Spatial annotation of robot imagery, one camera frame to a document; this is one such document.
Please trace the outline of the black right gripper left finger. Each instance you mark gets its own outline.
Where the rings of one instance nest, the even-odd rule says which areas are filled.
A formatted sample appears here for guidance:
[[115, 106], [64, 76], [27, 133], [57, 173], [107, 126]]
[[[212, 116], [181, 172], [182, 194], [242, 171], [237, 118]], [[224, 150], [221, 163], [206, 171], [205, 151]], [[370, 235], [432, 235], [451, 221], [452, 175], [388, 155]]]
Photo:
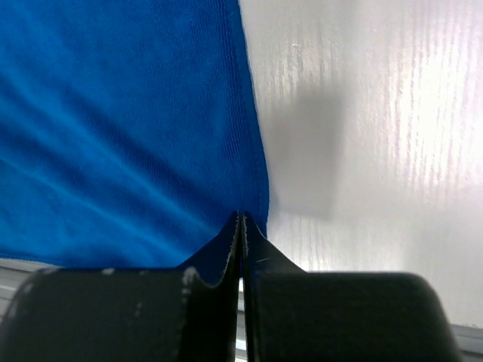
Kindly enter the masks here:
[[241, 217], [175, 268], [44, 268], [14, 294], [3, 361], [232, 361]]

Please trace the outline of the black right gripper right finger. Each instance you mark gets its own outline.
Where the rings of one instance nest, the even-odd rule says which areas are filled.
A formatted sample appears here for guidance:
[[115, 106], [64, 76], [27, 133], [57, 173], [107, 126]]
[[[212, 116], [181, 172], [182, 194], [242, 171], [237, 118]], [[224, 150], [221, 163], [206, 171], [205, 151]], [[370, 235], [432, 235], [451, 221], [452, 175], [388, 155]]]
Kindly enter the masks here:
[[307, 272], [242, 219], [250, 361], [459, 361], [429, 283], [407, 272]]

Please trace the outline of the blue towel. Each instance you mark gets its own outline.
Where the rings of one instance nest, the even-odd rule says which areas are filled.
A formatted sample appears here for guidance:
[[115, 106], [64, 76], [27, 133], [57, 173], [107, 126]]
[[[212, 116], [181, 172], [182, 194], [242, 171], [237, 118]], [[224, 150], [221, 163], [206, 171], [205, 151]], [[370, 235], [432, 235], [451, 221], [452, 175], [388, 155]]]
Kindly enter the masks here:
[[1, 3], [1, 256], [171, 267], [269, 212], [236, 1]]

